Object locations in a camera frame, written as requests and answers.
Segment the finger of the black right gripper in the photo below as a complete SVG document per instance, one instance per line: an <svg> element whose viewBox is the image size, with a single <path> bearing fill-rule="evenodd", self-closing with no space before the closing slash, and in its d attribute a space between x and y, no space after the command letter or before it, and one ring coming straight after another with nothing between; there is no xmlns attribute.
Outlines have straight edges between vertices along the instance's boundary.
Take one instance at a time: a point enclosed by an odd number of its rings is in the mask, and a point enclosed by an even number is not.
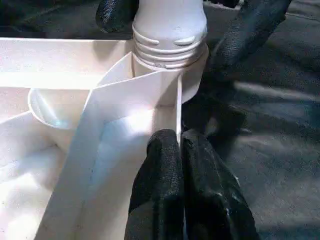
<svg viewBox="0 0 320 240"><path fill-rule="evenodd" d="M131 23L139 8L138 0L101 0L95 21L106 33L119 32Z"/></svg>
<svg viewBox="0 0 320 240"><path fill-rule="evenodd" d="M290 0L245 0L222 38L210 49L208 66L224 71L256 52L286 18Z"/></svg>

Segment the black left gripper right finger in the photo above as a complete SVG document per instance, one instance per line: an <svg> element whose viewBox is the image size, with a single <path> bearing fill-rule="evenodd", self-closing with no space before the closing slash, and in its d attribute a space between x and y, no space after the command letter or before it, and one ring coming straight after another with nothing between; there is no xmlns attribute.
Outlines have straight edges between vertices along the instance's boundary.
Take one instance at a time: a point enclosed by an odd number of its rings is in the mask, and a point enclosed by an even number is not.
<svg viewBox="0 0 320 240"><path fill-rule="evenodd" d="M181 136L186 232L190 240L258 240L237 177L196 130Z"/></svg>

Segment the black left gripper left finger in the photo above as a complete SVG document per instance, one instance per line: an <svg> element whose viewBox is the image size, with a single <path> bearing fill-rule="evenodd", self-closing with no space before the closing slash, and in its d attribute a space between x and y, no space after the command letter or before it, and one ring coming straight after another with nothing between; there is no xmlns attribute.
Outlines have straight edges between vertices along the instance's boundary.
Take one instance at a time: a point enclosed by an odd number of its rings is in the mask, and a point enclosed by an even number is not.
<svg viewBox="0 0 320 240"><path fill-rule="evenodd" d="M132 186L126 223L128 240L184 238L184 177L172 129L156 131Z"/></svg>

